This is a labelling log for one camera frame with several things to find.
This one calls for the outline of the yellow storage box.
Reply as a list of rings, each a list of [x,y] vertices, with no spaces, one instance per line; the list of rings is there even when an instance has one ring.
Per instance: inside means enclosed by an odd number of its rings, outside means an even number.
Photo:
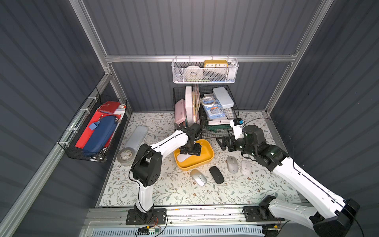
[[[210,163],[212,159],[214,158],[214,151],[210,145],[210,143],[205,140],[205,139],[200,139],[196,141],[196,143],[199,143],[201,145],[201,155],[200,156],[194,156],[191,155],[188,159],[186,159],[184,162],[179,163],[176,160],[176,157],[180,153],[180,149],[176,149],[174,151],[174,157],[175,157],[175,162],[178,166],[183,171],[188,171],[191,169],[195,169],[199,166],[206,165],[207,163]]]

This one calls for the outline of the white mouse with orange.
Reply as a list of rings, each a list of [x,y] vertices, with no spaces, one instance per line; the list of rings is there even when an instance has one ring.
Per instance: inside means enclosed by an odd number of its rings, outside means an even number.
[[[182,163],[182,162],[184,162],[186,159],[188,159],[189,157],[191,157],[190,154],[181,154],[181,153],[179,153],[178,156],[176,157],[176,160],[177,160],[179,163]]]

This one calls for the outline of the grey mouse with logo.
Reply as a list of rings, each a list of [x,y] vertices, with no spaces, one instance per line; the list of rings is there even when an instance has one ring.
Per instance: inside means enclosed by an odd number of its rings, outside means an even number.
[[[227,166],[230,173],[236,174],[238,172],[238,162],[235,157],[227,157]]]

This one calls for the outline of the silver grey mouse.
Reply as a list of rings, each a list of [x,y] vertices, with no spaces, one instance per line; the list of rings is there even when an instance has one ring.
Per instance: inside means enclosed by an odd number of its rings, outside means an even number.
[[[194,169],[190,172],[190,176],[195,180],[195,182],[203,187],[207,183],[206,177],[197,169]]]

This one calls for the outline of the black mouse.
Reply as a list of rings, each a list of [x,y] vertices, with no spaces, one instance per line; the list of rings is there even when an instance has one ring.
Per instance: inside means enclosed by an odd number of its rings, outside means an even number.
[[[216,166],[212,166],[210,167],[209,169],[214,181],[216,182],[216,184],[222,184],[224,183],[224,177],[221,173],[221,171],[216,167]]]

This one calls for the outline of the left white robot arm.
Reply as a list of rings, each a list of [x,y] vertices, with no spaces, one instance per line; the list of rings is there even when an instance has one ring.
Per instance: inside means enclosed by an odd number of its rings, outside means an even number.
[[[137,210],[148,213],[153,204],[153,184],[161,174],[162,161],[179,149],[178,161],[201,155],[201,145],[195,142],[202,128],[194,123],[176,130],[172,135],[154,145],[142,144],[129,171],[129,179],[137,184]]]

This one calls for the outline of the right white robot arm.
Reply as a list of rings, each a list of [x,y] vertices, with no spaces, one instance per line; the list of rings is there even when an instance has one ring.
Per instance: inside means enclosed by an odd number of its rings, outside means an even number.
[[[296,205],[269,195],[259,203],[261,219],[284,218],[308,227],[320,237],[345,237],[360,205],[353,199],[344,199],[333,193],[306,173],[288,153],[276,145],[268,144],[264,132],[256,125],[233,127],[234,134],[217,138],[223,151],[239,151],[268,171],[280,176],[301,193],[311,206]]]

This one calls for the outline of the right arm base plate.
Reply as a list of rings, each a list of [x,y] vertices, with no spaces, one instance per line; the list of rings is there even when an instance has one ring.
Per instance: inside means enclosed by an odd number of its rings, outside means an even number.
[[[279,222],[285,221],[284,218],[274,217],[267,207],[245,206],[242,208],[246,222]]]

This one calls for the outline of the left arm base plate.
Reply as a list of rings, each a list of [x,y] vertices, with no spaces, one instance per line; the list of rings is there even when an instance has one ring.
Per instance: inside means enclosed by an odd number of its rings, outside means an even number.
[[[127,213],[125,224],[131,225],[163,225],[167,221],[167,209],[154,208],[147,213],[141,212],[138,208],[130,209]]]

